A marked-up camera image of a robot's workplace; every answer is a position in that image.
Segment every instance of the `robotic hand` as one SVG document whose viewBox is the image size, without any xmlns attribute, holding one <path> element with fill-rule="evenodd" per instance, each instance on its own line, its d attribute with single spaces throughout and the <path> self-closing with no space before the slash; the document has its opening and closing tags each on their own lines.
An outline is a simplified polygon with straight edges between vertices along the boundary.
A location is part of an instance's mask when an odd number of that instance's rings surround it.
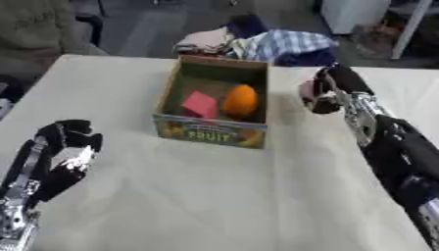
<svg viewBox="0 0 439 251">
<path fill-rule="evenodd" d="M 38 202 L 51 200 L 85 177 L 103 139 L 90 133 L 89 121 L 59 121 L 22 146 L 0 186 L 0 251 L 28 250 L 38 230 Z M 52 158 L 69 147 L 83 149 L 52 168 Z"/>
<path fill-rule="evenodd" d="M 425 241 L 439 250 L 439 150 L 404 120 L 393 118 L 350 68 L 320 70 L 300 87 L 316 114 L 341 108 L 375 176 L 401 205 Z"/>
</svg>

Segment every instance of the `table surface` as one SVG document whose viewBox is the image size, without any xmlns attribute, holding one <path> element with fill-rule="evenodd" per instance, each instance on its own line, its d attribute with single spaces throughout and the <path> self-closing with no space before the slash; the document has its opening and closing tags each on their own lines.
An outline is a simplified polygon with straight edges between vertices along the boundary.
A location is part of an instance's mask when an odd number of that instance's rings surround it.
<svg viewBox="0 0 439 251">
<path fill-rule="evenodd" d="M 65 56 L 0 123 L 0 171 L 36 129 L 105 134 L 86 180 L 41 205 L 34 250 L 428 250 L 366 165 L 342 114 L 308 113 L 314 68 L 270 68 L 264 150 L 159 138 L 151 114 L 174 60 Z M 439 72 L 357 69 L 439 144 Z"/>
</svg>

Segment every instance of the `person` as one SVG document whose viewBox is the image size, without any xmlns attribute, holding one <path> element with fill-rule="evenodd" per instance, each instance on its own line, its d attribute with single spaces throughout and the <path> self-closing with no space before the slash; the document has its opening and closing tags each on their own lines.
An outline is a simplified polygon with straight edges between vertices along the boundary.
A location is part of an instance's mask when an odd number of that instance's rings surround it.
<svg viewBox="0 0 439 251">
<path fill-rule="evenodd" d="M 105 55 L 74 26 L 68 0 L 1 0 L 0 75 L 30 87 L 63 54 Z"/>
</svg>

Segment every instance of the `pink cube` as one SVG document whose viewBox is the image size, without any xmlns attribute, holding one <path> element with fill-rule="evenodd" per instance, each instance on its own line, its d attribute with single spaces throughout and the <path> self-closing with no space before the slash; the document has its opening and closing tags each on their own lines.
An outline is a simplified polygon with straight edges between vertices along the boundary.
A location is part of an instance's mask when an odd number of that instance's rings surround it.
<svg viewBox="0 0 439 251">
<path fill-rule="evenodd" d="M 181 105 L 189 116 L 213 119 L 217 116 L 217 100 L 199 91 L 192 92 Z"/>
</svg>

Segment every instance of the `cardboard box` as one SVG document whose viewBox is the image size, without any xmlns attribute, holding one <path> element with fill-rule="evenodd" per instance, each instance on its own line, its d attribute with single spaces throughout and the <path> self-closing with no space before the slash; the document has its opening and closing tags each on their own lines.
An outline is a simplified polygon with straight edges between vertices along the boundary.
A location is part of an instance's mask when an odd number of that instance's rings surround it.
<svg viewBox="0 0 439 251">
<path fill-rule="evenodd" d="M 220 110 L 225 94 L 245 83 L 258 93 L 258 109 L 245 121 L 236 121 Z M 200 91 L 218 101 L 215 119 L 184 116 L 182 102 Z M 161 137 L 247 148 L 264 148 L 268 109 L 268 65 L 203 57 L 180 57 L 165 93 L 153 115 Z"/>
</svg>

